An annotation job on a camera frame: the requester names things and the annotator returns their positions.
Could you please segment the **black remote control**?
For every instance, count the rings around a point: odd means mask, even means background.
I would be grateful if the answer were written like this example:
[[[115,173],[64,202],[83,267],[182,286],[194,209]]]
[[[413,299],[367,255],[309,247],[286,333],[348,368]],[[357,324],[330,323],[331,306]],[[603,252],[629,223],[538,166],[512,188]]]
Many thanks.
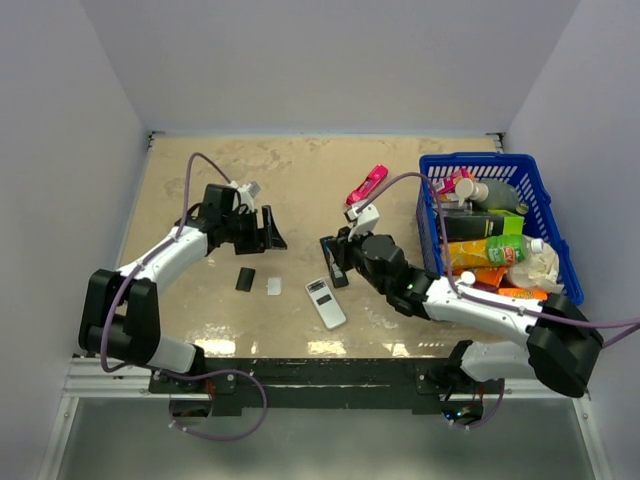
[[[329,245],[330,237],[321,237],[319,239],[319,243],[321,245],[322,253],[325,259],[325,263],[327,266],[327,270],[334,288],[344,288],[349,285],[349,281],[346,277],[345,272],[339,267],[334,255],[333,251]]]

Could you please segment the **white battery cover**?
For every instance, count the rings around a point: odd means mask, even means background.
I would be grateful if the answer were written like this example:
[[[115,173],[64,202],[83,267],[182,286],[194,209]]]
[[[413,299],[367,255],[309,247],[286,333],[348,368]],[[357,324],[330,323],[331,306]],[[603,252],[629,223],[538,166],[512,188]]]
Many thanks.
[[[267,295],[278,296],[282,293],[282,278],[270,277],[267,280]]]

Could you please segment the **black battery cover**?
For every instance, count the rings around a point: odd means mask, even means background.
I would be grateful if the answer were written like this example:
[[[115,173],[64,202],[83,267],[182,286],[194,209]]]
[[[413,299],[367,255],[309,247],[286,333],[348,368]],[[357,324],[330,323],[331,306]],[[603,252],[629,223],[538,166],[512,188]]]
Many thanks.
[[[249,267],[241,267],[236,281],[235,289],[242,292],[250,292],[255,279],[256,270]]]

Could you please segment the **white remote control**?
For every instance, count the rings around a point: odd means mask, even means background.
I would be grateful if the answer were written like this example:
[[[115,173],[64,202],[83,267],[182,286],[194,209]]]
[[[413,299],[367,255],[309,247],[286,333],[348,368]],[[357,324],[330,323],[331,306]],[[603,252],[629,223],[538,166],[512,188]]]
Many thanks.
[[[324,279],[308,283],[305,291],[327,330],[334,330],[346,323],[346,315]]]

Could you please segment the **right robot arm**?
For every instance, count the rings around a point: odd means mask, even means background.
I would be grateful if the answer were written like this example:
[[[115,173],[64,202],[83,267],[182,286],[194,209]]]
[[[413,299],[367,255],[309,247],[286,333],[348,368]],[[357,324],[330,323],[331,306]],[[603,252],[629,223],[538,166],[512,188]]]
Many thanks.
[[[344,227],[324,248],[341,271],[355,270],[396,312],[500,337],[492,344],[460,342],[435,382],[466,393],[487,381],[536,379],[566,397],[587,392],[604,340],[569,298],[509,298],[450,281],[411,265],[389,235],[351,235]]]

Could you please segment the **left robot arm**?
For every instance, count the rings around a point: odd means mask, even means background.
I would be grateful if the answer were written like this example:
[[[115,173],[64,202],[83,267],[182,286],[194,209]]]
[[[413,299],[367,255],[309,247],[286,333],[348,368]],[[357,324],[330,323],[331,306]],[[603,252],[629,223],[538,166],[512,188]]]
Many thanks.
[[[286,249],[270,206],[255,206],[259,191],[255,182],[209,184],[202,201],[185,205],[167,236],[142,257],[116,271],[95,271],[86,291],[79,347],[103,360],[171,371],[183,391],[200,390],[207,380],[204,351],[162,334],[159,297],[224,244],[238,255]]]

